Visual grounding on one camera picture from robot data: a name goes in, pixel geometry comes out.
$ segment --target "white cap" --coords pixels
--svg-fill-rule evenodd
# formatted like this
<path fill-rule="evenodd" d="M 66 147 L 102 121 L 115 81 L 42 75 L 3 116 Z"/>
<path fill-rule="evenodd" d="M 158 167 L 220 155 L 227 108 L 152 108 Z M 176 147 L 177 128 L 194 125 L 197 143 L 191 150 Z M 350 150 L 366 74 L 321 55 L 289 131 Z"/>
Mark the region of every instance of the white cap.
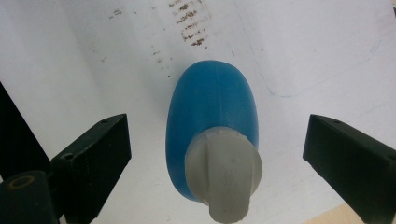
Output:
<path fill-rule="evenodd" d="M 208 129 L 193 138 L 186 153 L 186 179 L 212 218 L 235 223 L 248 213 L 250 196 L 262 179 L 257 149 L 236 130 Z"/>

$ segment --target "bottle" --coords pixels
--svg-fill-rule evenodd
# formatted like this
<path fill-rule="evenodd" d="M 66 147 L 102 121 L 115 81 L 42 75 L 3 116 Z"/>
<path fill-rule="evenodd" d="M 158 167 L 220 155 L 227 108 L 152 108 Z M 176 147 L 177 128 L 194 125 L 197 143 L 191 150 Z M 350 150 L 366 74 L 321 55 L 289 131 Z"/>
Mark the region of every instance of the bottle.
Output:
<path fill-rule="evenodd" d="M 217 222 L 241 220 L 262 177 L 258 146 L 256 106 L 244 76 L 218 61 L 189 67 L 166 127 L 167 168 L 178 192 L 208 205 Z"/>

